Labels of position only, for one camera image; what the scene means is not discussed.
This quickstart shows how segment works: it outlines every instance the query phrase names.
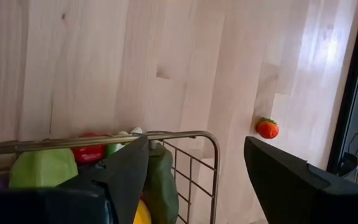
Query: light wood surface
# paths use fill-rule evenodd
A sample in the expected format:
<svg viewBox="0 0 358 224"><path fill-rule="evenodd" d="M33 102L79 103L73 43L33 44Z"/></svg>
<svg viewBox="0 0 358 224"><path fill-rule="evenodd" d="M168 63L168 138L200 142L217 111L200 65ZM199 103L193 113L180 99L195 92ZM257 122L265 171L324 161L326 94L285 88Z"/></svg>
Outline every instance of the light wood surface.
<svg viewBox="0 0 358 224"><path fill-rule="evenodd" d="M245 136L271 117L325 168L357 27L358 0L0 0L0 141L208 130L217 223L257 222Z"/></svg>

